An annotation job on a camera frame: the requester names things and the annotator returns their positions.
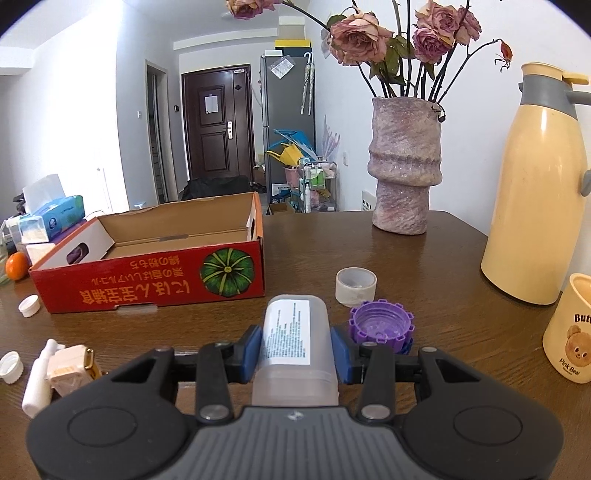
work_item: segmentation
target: white bottle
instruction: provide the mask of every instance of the white bottle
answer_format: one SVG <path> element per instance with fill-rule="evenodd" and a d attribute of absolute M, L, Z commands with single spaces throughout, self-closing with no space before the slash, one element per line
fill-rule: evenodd
<path fill-rule="evenodd" d="M 310 185 L 306 185 L 305 198 L 306 213 L 310 213 L 312 211 L 312 192 L 310 191 Z"/>
<path fill-rule="evenodd" d="M 39 358 L 33 362 L 22 398 L 22 410 L 30 418 L 34 418 L 51 403 L 51 385 L 47 378 L 47 364 L 58 350 L 64 348 L 64 345 L 59 345 L 55 340 L 49 339 Z"/>
<path fill-rule="evenodd" d="M 269 302 L 252 404 L 327 407 L 339 404 L 339 382 L 326 305 L 311 295 Z"/>

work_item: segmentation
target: orange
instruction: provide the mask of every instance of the orange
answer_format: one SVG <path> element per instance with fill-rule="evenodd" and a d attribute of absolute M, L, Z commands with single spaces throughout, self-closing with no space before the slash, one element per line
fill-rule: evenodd
<path fill-rule="evenodd" d="M 17 281 L 25 278 L 29 273 L 29 259 L 22 252 L 12 254 L 6 260 L 6 275 L 11 280 Z"/>

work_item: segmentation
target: paper note on door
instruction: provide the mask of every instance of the paper note on door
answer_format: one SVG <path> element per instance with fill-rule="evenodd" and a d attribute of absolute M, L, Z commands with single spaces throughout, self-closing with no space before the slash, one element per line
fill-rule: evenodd
<path fill-rule="evenodd" d="M 205 113 L 218 113 L 219 111 L 217 95 L 209 95 L 205 97 Z"/>

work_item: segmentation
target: yellow cup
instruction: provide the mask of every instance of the yellow cup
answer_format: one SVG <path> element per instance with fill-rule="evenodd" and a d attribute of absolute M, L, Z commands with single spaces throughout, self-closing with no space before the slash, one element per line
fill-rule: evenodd
<path fill-rule="evenodd" d="M 574 273 L 543 339 L 550 363 L 576 383 L 591 381 L 591 277 Z"/>

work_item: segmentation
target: yellow thermos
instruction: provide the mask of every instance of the yellow thermos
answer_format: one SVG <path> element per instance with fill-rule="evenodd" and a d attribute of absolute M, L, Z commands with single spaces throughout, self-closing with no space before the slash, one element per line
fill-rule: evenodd
<path fill-rule="evenodd" d="M 591 171 L 574 91 L 589 78 L 552 65 L 522 67 L 521 105 L 509 132 L 482 272 L 509 295 L 550 305 L 558 299 L 579 236 Z"/>

